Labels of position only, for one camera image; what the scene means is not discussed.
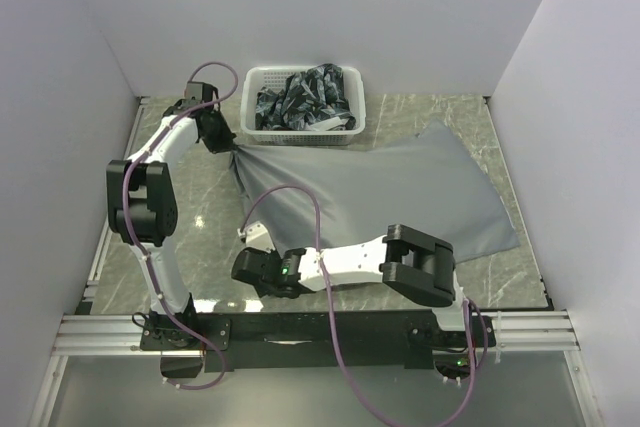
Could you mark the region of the white plastic basket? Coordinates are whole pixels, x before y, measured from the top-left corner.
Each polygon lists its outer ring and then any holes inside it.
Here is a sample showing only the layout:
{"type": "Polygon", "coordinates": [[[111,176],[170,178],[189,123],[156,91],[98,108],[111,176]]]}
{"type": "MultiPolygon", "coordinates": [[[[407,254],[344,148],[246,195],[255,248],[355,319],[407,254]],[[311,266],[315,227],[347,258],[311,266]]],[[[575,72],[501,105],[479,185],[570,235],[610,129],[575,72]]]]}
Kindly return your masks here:
{"type": "Polygon", "coordinates": [[[251,69],[241,101],[241,128],[259,143],[347,145],[364,131],[360,72],[325,63],[251,69]]]}

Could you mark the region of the grey pillowcase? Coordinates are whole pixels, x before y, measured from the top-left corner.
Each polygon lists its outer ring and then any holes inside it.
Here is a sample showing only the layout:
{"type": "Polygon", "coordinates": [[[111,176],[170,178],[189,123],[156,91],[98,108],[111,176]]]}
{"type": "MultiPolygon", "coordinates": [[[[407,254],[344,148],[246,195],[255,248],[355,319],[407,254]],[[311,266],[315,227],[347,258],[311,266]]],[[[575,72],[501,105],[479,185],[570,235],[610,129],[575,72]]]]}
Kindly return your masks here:
{"type": "Polygon", "coordinates": [[[465,262],[519,244],[504,203],[440,121],[370,151],[241,145],[230,170],[245,211],[279,252],[369,241],[403,224],[449,242],[465,262]]]}

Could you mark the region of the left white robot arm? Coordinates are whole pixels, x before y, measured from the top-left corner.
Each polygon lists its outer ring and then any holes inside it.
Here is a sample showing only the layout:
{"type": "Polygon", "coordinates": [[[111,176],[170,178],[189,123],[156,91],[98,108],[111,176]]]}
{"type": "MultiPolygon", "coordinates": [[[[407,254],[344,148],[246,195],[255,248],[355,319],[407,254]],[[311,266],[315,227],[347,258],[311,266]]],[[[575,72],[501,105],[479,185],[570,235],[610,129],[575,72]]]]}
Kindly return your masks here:
{"type": "Polygon", "coordinates": [[[150,294],[143,333],[173,348],[197,343],[200,325],[177,265],[178,206],[170,169],[198,142],[212,153],[232,150],[235,134],[220,107],[216,87],[188,82],[184,97],[163,113],[143,147],[106,169],[109,228],[136,256],[150,294]]]}

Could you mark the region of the black base beam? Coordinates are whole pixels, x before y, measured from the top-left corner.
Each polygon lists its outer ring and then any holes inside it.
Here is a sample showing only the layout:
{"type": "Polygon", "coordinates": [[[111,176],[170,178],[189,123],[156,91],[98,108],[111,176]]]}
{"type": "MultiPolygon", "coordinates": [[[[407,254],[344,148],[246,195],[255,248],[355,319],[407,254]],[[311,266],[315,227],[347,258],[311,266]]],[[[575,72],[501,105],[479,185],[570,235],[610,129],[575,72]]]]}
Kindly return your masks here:
{"type": "MultiPolygon", "coordinates": [[[[143,352],[161,355],[161,371],[170,378],[194,378],[199,372],[261,368],[333,367],[337,360],[325,312],[200,313],[193,330],[202,343],[165,316],[136,312],[143,352]]],[[[429,310],[345,311],[336,315],[338,341],[347,366],[401,365],[431,369],[454,363],[469,343],[496,345],[491,319],[471,318],[472,335],[446,332],[429,310]]]]}

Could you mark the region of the dark patterned cloth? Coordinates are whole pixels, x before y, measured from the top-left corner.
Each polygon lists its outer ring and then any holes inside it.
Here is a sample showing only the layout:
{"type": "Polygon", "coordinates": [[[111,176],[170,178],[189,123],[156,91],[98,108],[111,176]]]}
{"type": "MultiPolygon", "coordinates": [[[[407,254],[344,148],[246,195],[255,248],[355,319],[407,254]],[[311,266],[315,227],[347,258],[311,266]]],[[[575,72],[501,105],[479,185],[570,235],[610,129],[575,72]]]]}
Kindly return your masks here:
{"type": "Polygon", "coordinates": [[[280,90],[262,87],[254,118],[257,130],[268,131],[344,131],[356,125],[343,69],[331,63],[290,75],[280,90]]]}

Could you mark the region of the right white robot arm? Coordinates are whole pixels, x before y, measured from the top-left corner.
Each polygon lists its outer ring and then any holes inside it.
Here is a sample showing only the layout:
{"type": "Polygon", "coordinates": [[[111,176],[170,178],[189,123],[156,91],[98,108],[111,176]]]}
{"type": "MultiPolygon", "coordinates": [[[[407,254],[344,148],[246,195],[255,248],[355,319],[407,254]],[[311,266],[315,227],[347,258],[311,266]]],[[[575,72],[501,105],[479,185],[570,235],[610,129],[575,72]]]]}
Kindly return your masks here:
{"type": "Polygon", "coordinates": [[[453,246],[444,240],[396,224],[367,242],[279,254],[260,222],[240,237],[245,248],[234,261],[231,277],[253,286],[259,297],[295,299],[327,287],[384,284],[431,309],[447,344],[460,346],[474,333],[473,321],[464,311],[453,246]]]}

